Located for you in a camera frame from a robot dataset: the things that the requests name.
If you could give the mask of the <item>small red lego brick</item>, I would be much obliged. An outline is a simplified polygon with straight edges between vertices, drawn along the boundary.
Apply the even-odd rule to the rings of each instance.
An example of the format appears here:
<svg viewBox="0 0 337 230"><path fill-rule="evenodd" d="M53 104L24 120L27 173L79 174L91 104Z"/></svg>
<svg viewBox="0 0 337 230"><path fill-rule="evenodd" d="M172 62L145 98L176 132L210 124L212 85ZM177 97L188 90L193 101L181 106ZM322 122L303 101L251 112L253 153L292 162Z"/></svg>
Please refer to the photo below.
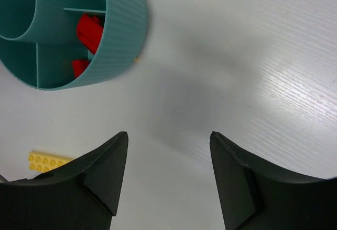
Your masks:
<svg viewBox="0 0 337 230"><path fill-rule="evenodd" d="M76 59L72 61L74 78L78 78L89 66L90 61L87 59Z"/></svg>

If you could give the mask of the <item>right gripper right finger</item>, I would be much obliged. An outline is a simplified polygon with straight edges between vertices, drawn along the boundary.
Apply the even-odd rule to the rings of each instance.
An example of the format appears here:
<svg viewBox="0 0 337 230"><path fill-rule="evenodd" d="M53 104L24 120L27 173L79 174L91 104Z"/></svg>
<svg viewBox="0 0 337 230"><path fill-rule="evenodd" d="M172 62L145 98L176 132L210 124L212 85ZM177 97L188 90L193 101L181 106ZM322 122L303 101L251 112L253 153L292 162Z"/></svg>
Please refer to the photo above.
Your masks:
<svg viewBox="0 0 337 230"><path fill-rule="evenodd" d="M336 178L283 168L219 132L210 151L226 229L336 229Z"/></svg>

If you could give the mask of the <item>red arch lego brick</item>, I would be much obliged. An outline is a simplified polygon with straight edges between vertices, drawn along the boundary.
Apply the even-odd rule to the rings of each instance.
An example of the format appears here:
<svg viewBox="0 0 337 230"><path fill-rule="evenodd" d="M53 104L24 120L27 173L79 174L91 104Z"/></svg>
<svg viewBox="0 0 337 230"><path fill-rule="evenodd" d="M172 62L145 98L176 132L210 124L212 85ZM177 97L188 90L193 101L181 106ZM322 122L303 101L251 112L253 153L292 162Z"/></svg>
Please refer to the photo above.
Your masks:
<svg viewBox="0 0 337 230"><path fill-rule="evenodd" d="M95 55L103 35L103 23L97 16L83 14L77 23L76 36Z"/></svg>

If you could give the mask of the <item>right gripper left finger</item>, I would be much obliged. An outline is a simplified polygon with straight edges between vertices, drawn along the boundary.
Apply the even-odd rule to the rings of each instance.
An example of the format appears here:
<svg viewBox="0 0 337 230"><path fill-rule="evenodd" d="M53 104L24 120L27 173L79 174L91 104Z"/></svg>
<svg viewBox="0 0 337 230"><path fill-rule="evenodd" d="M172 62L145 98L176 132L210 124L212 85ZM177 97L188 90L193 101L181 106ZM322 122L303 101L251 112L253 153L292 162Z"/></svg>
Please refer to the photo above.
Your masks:
<svg viewBox="0 0 337 230"><path fill-rule="evenodd" d="M127 132L73 161L1 183L1 229L109 229L117 214Z"/></svg>

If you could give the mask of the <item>yellow lego plate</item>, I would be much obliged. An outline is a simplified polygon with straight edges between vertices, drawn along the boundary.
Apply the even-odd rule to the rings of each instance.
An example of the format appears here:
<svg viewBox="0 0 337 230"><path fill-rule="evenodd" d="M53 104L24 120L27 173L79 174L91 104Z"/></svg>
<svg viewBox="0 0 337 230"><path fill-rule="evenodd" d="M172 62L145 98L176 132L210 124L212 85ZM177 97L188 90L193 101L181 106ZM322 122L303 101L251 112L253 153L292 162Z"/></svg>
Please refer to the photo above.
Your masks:
<svg viewBox="0 0 337 230"><path fill-rule="evenodd" d="M31 151L28 154L29 168L40 173L51 171L73 160L71 157L41 151Z"/></svg>

